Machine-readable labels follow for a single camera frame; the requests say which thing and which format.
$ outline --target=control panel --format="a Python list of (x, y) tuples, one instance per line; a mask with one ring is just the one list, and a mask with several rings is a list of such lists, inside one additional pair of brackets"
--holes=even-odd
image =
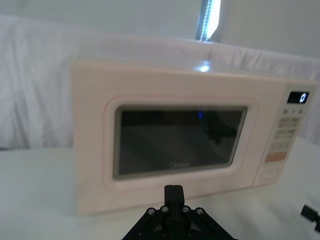
[(286, 104), (280, 109), (280, 116), (269, 144), (265, 163), (280, 162), (286, 159), (298, 134), (298, 126), (302, 121), (308, 96), (309, 92), (290, 92)]
[(298, 87), (293, 85), (287, 89), (278, 109), (253, 186), (269, 184), (279, 179), (303, 122), (312, 91), (313, 88), (307, 85)]

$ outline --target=white cloth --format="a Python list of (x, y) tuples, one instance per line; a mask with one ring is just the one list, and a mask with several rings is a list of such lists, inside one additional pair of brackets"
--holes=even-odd
[[(320, 80), (320, 60), (191, 40), (106, 34), (0, 16), (0, 148), (71, 146), (70, 62), (79, 53), (208, 61), (217, 67)], [(320, 145), (320, 90), (300, 136)]]
[[(316, 225), (300, 216), (304, 204), (320, 210), (319, 156), (319, 147), (298, 137), (277, 184), (185, 204), (204, 208), (239, 240), (319, 240)], [(79, 216), (75, 175), (70, 148), (0, 152), (0, 239), (120, 240), (147, 208), (163, 205), (161, 198), (158, 204)]]

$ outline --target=glass window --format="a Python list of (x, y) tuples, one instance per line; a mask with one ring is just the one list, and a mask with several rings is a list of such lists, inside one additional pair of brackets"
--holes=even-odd
[(121, 106), (115, 116), (114, 177), (228, 167), (246, 107)]

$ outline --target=white table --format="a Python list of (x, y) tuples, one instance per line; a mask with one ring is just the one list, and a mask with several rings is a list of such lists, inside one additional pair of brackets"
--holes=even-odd
[[(0, 152), (1, 240), (121, 240), (151, 207), (77, 216), (74, 165), (70, 148)], [(300, 211), (320, 211), (320, 148), (298, 138), (277, 184), (186, 204), (240, 240), (319, 240)]]

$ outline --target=cream microwave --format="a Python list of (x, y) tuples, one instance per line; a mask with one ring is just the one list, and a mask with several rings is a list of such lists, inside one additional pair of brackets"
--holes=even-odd
[(275, 183), (316, 83), (134, 61), (72, 67), (80, 213)]

